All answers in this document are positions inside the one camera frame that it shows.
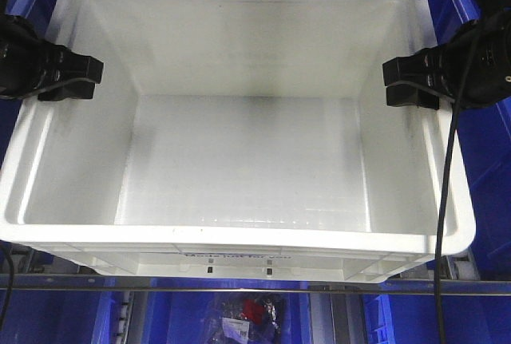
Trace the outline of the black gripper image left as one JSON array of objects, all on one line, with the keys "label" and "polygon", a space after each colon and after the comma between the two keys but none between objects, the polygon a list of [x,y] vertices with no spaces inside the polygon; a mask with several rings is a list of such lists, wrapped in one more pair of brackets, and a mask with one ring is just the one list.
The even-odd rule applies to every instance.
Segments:
[{"label": "black gripper image left", "polygon": [[[1,16],[1,98],[90,100],[104,63],[41,38],[21,16]],[[62,82],[73,82],[62,85]]]}]

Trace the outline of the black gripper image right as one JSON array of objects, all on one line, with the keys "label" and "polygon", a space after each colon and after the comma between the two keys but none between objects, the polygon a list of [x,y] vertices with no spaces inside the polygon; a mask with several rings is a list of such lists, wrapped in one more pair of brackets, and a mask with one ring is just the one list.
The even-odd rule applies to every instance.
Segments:
[{"label": "black gripper image right", "polygon": [[[462,24],[446,43],[395,57],[382,64],[386,104],[439,110],[440,97],[454,102],[460,90],[464,109],[485,108],[510,96],[510,13]],[[421,83],[427,92],[401,81]]]}]

